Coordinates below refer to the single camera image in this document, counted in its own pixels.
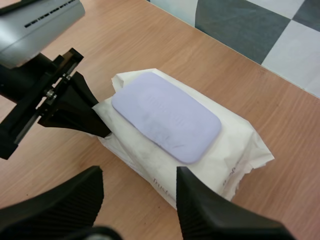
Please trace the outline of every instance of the metal screw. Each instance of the metal screw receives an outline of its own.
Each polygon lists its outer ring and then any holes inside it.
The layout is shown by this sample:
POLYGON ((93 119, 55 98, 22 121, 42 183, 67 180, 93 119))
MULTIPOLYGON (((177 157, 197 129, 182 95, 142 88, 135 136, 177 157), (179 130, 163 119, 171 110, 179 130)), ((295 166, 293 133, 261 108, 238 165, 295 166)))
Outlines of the metal screw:
POLYGON ((50 99, 50 98, 53 97, 54 94, 55 94, 55 92, 50 89, 50 90, 46 93, 46 96, 50 99))

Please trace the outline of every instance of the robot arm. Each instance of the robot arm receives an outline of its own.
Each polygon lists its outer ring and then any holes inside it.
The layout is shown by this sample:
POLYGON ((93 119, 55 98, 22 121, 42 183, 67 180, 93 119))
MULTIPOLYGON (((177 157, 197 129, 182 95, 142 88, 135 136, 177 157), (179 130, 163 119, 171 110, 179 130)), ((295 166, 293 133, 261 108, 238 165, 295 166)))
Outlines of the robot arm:
POLYGON ((84 14, 79 0, 24 0, 0 9, 0 94, 16 103, 0 124, 1 158, 38 118, 44 127, 111 132, 92 110, 98 101, 84 77, 71 76, 83 56, 73 48, 54 61, 39 53, 84 14))

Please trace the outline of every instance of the wood grain surface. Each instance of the wood grain surface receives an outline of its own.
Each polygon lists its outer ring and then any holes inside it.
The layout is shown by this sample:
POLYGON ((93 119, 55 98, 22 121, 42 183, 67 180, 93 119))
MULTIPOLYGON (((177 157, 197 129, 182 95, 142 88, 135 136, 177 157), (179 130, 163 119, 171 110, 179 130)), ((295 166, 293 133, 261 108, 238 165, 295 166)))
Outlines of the wood grain surface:
MULTIPOLYGON (((82 3, 85 17, 42 53, 79 51, 77 71, 99 101, 114 93, 116 73, 157 68, 250 121, 275 160, 247 174, 233 202, 283 222, 298 240, 320 239, 320 99, 145 0, 82 3)), ((0 99, 1 119, 13 106, 0 99)), ((92 165, 103 169, 105 190, 96 224, 125 240, 182 239, 176 211, 144 179, 96 138, 70 129, 35 125, 0 160, 0 208, 92 165)))

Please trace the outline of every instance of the white floor tile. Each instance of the white floor tile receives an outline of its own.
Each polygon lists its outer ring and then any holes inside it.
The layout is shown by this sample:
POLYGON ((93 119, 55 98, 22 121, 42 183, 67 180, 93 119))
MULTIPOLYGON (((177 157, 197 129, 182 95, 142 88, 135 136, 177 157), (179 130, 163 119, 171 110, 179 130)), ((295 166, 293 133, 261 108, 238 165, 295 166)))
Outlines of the white floor tile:
POLYGON ((320 83, 320 32, 291 21, 262 63, 270 71, 312 91, 320 83))
POLYGON ((150 2, 187 24, 195 26, 198 0, 151 0, 150 2))
POLYGON ((305 0, 247 0, 260 7, 292 19, 305 0))

